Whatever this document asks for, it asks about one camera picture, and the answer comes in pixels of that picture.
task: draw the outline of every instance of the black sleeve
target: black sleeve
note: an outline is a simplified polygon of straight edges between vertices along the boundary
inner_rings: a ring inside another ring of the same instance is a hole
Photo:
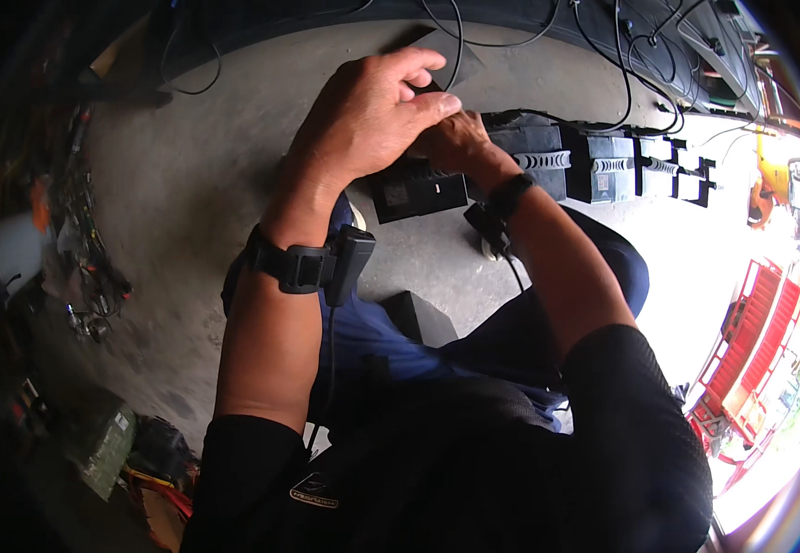
[[[696,551],[711,522],[704,448],[631,326],[583,338],[563,366],[575,420],[571,490],[611,550]]]
[[[181,550],[217,550],[244,513],[291,486],[287,479],[304,465],[306,453],[295,430],[266,418],[227,415],[209,423]]]

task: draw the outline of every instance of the white sneaker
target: white sneaker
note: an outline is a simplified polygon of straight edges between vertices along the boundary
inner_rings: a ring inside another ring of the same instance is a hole
[[[480,249],[483,251],[483,255],[486,256],[486,259],[489,261],[498,261],[498,255],[492,249],[492,244],[486,241],[485,238],[480,240]]]
[[[348,202],[350,205],[350,213],[354,215],[354,221],[351,223],[352,227],[359,228],[362,231],[366,230],[366,219],[362,217],[362,213],[359,209],[356,208],[355,205]]]

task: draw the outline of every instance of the blue pants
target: blue pants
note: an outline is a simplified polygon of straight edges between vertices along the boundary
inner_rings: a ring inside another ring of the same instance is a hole
[[[570,209],[566,212],[590,237],[609,263],[634,316],[639,315],[649,293],[649,269],[636,249],[618,233],[590,217]],[[348,197],[341,194],[332,211],[329,236],[350,224]],[[225,315],[231,307],[242,256],[231,263],[225,278],[222,301]],[[320,421],[330,384],[328,346],[329,308],[319,292],[323,316],[323,342],[317,380],[310,395],[308,420]],[[549,321],[528,288],[508,301],[467,337],[442,348],[430,348],[403,336],[378,304],[361,300],[356,288],[349,300],[335,311],[335,381],[333,403],[376,394],[391,383],[444,378],[488,376],[510,382],[532,401],[555,430],[559,421],[553,411],[566,400],[557,378],[557,354],[550,337]]]

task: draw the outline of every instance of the black shirt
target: black shirt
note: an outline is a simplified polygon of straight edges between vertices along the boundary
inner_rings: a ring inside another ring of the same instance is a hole
[[[487,377],[379,394],[310,462],[286,426],[217,418],[182,551],[699,548],[710,472],[646,339],[597,330],[562,374],[574,435]]]

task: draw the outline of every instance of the concrete floor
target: concrete floor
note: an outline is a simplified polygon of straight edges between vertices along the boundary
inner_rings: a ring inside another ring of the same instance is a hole
[[[43,324],[50,332],[41,333],[41,350],[70,364],[72,378],[92,380],[136,411],[167,418],[200,452],[225,328],[219,293],[266,205],[275,166],[338,65],[378,53],[419,24],[356,23],[283,36],[225,56],[221,78],[205,94],[177,94],[161,110],[100,105],[89,138],[95,217],[136,292],[107,343],[73,341],[60,314]],[[526,35],[481,25],[465,26],[465,33],[488,41]],[[468,109],[530,107],[612,121],[625,108],[620,73],[593,52],[550,39],[522,49],[474,50],[485,69],[453,90]],[[214,71],[208,64],[178,83],[205,85]],[[628,121],[667,125],[671,116],[654,109],[657,99],[634,83]],[[709,136],[716,124],[693,122],[687,133]],[[712,145],[720,158],[733,137]],[[716,193],[708,210],[668,198],[569,202],[625,235],[649,264],[651,291],[639,324],[671,384],[701,369],[735,275],[746,267],[732,236],[746,229],[749,184],[745,176],[727,176],[735,185]],[[462,210],[382,227],[372,201],[355,188],[349,194],[378,239],[361,277],[363,297],[410,289],[466,335],[517,293],[506,264],[489,263],[472,246]]]

